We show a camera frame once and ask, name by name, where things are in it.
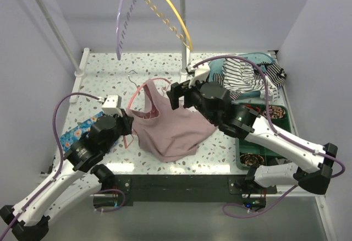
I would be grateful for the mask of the pink plastic hanger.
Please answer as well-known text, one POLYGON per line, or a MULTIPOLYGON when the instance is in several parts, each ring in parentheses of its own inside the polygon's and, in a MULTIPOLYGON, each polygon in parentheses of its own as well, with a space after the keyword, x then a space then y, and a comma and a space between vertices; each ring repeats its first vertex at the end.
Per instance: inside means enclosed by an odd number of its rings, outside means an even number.
MULTIPOLYGON (((128 72, 128 80, 129 80, 131 83, 133 83, 133 84, 137 87, 137 89, 136 89, 136 91, 133 93, 133 95, 132 95, 132 97, 131 97, 131 99, 130 99, 130 101, 129 101, 129 103, 128 103, 127 109, 130 109, 130 108, 131 108, 134 99, 137 97, 137 95, 140 93, 140 91, 141 91, 141 90, 144 88, 144 86, 145 86, 145 83, 143 83, 143 84, 140 85, 140 86, 137 86, 136 82, 134 82, 134 81, 131 80, 131 77, 130 77, 131 73, 137 74, 137 72, 136 72, 135 70, 130 70, 130 71, 128 72)), ((166 79, 166 78, 152 78, 151 80, 152 80, 152 81, 158 81, 158 80, 159 80, 159 81, 165 81, 165 82, 168 83, 168 85, 167 85, 166 87, 163 87, 163 88, 162 88, 162 92, 163 92, 163 96, 164 96, 164 95, 166 94, 167 89, 168 89, 169 86, 171 85, 171 81, 168 80, 168 79, 166 79)), ((131 137, 132 137, 132 140, 131 140, 130 143, 128 143, 126 136, 123 137, 123 144, 124 144, 124 147, 125 147, 126 149, 127 149, 127 148, 132 144, 132 142, 134 141, 133 133, 132 133, 131 137)))

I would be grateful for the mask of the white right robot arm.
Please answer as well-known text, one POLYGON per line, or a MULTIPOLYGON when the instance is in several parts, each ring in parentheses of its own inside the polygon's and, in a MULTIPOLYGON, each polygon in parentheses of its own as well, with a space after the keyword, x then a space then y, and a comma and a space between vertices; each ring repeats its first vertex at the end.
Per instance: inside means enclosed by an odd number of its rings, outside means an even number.
POLYGON ((195 107, 225 135, 263 146, 288 159, 285 165, 249 169, 244 184, 251 193, 275 185, 297 185, 316 195, 324 195, 333 177, 338 148, 306 141, 273 125, 267 116, 244 105, 232 103, 229 91, 215 82, 174 83, 167 91, 172 109, 195 107))

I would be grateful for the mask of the pink tank top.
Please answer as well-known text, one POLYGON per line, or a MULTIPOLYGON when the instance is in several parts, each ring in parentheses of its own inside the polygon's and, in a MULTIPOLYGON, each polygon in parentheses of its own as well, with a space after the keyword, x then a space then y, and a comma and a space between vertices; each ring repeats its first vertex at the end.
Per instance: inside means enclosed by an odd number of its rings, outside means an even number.
POLYGON ((133 133, 140 149, 162 162, 195 155, 199 144, 216 130, 199 112, 182 107, 172 110, 169 99, 159 93, 151 79, 126 113, 134 118, 133 133))

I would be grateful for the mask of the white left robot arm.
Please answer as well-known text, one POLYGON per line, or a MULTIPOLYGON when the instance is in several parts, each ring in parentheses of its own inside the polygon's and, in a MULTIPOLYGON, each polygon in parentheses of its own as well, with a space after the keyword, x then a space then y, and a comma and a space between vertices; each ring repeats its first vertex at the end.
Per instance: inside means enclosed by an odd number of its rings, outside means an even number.
POLYGON ((132 117, 123 109, 116 109, 98 117, 67 151, 59 144, 59 163, 53 171, 22 201, 1 208, 1 218, 7 224, 1 238, 9 231, 17 240, 43 238, 50 220, 46 211, 69 186, 88 172, 96 176, 94 185, 100 192, 111 191, 113 173, 101 161, 121 136, 131 134, 132 124, 132 117))

